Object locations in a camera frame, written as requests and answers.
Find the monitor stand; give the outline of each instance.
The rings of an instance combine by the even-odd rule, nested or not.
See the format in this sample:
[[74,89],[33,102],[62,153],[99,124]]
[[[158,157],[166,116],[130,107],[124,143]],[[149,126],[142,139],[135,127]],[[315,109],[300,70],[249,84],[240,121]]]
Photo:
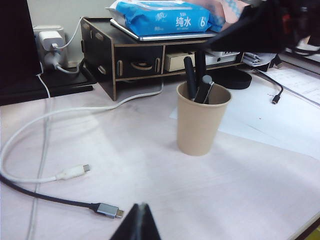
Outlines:
[[[92,91],[97,81],[84,67],[79,74],[48,71],[41,75],[52,97]],[[37,76],[16,79],[12,85],[0,89],[0,106],[47,98],[47,92]]]

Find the marker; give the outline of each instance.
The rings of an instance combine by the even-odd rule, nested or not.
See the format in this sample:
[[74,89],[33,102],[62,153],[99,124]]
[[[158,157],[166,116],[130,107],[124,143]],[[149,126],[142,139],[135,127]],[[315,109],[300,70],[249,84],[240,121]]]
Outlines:
[[199,104],[204,104],[209,96],[209,93],[213,85],[214,82],[212,81],[211,76],[204,75],[202,77],[202,81],[200,82],[199,89],[196,93],[194,101]]
[[193,101],[196,97],[197,86],[195,80],[194,66],[192,64],[192,59],[189,56],[186,56],[183,59],[185,73],[186,73],[186,83],[188,87],[189,98]]
[[202,81],[202,77],[206,75],[206,52],[203,50],[198,50],[194,53],[195,62],[195,76],[196,76],[196,86],[197,88]]

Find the desk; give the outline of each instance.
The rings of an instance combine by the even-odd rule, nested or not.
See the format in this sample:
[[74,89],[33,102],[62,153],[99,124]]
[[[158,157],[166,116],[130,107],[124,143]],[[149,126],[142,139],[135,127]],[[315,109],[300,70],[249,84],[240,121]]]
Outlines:
[[[258,76],[253,81],[273,88]],[[223,132],[205,156],[179,151],[177,122],[169,117],[177,105],[177,84],[166,81],[162,94],[108,112],[54,116],[43,176],[77,164],[90,164],[91,171],[42,184],[40,192],[104,202],[125,213],[134,203],[146,202],[163,240],[285,240],[320,211],[319,159]],[[94,88],[53,98],[53,109],[114,104],[99,85]],[[43,99],[1,107],[2,144],[44,111]],[[36,176],[42,142],[39,122],[15,142],[8,171]],[[2,240],[26,237],[32,201],[1,185]],[[121,223],[43,200],[36,219],[35,240],[107,240]]]

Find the kraft paper cup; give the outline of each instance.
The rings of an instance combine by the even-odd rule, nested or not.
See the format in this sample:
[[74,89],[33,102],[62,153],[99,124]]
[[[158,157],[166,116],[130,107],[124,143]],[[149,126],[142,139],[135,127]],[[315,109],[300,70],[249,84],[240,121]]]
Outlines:
[[178,94],[177,144],[180,150],[191,156],[207,154],[212,146],[231,93],[214,84],[208,96],[209,104],[189,100],[187,83],[176,88]]

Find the small drawer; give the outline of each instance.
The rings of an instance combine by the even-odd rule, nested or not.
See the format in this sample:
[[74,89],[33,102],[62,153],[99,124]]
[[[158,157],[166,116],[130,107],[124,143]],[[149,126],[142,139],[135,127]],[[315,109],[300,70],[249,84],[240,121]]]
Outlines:
[[161,74],[163,46],[124,46],[114,48],[115,78]]

